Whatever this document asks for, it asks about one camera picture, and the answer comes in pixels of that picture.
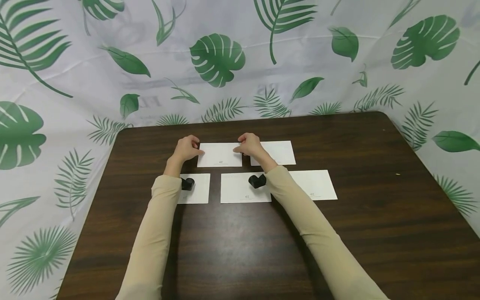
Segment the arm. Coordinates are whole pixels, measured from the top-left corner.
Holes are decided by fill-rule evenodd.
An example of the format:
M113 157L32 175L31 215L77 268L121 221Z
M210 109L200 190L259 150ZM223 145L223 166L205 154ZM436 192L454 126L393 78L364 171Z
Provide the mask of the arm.
M138 229L117 300L160 299L173 215L181 191L181 167L185 160L203 153L196 149L195 142L199 141L194 136L179 140L163 175L153 184L152 199Z

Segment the fern leaf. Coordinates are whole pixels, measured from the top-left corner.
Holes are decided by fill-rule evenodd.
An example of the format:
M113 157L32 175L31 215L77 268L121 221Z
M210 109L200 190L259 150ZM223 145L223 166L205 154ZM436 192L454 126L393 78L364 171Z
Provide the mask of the fern leaf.
M67 36L59 35L60 30L40 33L40 30L58 20L32 23L30 18L50 8L35 8L37 4L49 0L20 0L9 7L9 0L0 2L0 65L28 70L41 84L63 96L61 92L47 84L36 73L51 67L71 45L64 41Z

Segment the forearm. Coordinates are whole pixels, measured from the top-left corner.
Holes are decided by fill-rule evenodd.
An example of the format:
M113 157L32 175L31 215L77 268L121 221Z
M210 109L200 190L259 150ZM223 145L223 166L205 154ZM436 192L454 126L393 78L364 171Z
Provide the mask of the forearm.
M287 169L275 167L266 177L270 192L305 240L335 299L387 299Z

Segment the green leaf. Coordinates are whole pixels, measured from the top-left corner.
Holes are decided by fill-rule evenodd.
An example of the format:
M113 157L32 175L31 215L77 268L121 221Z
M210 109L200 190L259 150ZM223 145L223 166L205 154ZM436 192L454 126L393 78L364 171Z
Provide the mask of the green leaf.
M47 138L34 133L42 127L42 118L33 110L0 102L0 170L30 165L40 156Z
M55 188L57 196L57 206L61 208L69 208L72 220L75 221L73 208L79 205L87 196L87 181L92 171L91 165L93 158L87 158L90 154L88 151L82 158L78 156L77 150L69 152L62 160L64 168L58 167L59 176L54 180L58 186Z
M346 27L330 27L328 30L333 34L333 52L341 56L350 57L353 62L359 51L358 37Z
M120 99L120 114L123 119L138 110L138 97L140 97L140 95L125 94Z
M195 70L213 87L224 87L233 80L232 71L245 65L245 53L240 44L217 33L199 39L190 48L190 54Z
M432 140L447 152L480 151L480 145L474 139L458 131L442 131Z
M265 96L255 96L253 106L260 112L262 118L283 118L292 114L292 111L282 104L280 97L275 95L275 89L267 93L266 87Z
M0 228L13 214L18 212L20 209L29 206L38 198L40 198L40 196L17 199L0 204L0 212L5 212L5 214L0 218Z
M226 102L223 100L214 104L207 110L205 115L202 116L202 122L225 122L234 119L237 115L241 115L243 111L241 108L245 106L239 106L240 98L229 98Z
M458 182L443 176L440 178L438 175L435 176L435 180L459 212L465 216L477 212L478 202L473 200L472 193L458 185Z
M101 47L101 49L106 50L124 71L130 74L147 75L150 77L150 71L147 69L147 66L136 56L114 47Z
M414 104L405 116L401 132L413 151L419 150L427 142L427 134L433 125L432 118L438 110L430 110L433 102L422 109L420 102Z
M423 65L427 56L442 60L453 51L459 37L460 29L449 16L426 18L407 29L390 61L394 69L402 70Z
M317 106L309 114L311 116L323 116L323 115L334 115L340 112L342 104L340 102L334 103L323 103L320 106Z
M317 87L317 84L321 80L323 80L322 77L312 77L302 82L299 87L297 87L297 89L293 92L290 103L292 103L292 101L295 99L303 98L310 94Z
M68 263L76 237L64 227L40 229L26 236L16 247L7 266L7 280L12 293L23 295L49 279L54 269Z
M270 31L270 58L276 64L273 55L273 35L286 32L313 20L311 8L316 5L301 5L305 0L253 0L258 17Z
M117 134L125 128L133 127L132 124L125 124L120 122L115 122L109 120L108 118L103 118L102 120L99 117L93 116L94 121L89 122L94 125L97 130L90 133L88 137L93 140L95 143L100 143L100 145L112 145L117 137Z
M401 12L398 13L398 15L395 17L395 19L393 19L392 23L390 24L390 27L392 27L393 25L395 25L398 21L400 21L407 13L409 13L412 9L415 8L415 6L417 6L417 4L420 3L421 0L408 0L408 3L407 5L402 9Z
M67 36L59 35L60 30L48 29L58 20L35 21L36 15L50 10L36 6L48 0L18 0L5 6L7 1L0 3L0 65L27 70L50 90L72 98L36 73L51 67L71 45L71 42L63 40Z
M168 125L184 125L188 124L188 120L181 115L165 115L157 121L157 126L168 126Z

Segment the wooden table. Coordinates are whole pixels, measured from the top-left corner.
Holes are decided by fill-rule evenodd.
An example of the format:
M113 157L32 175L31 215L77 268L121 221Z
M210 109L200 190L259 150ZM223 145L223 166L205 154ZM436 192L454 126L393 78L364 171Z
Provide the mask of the wooden table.
M297 165L327 169L338 200L317 201L346 246L393 300L480 297L480 241L380 112L126 129L115 142L59 300L114 299L130 250L176 141L234 142L244 132L291 140ZM275 201L220 204L221 173L208 204L179 205L162 295L169 299L332 299L322 274Z

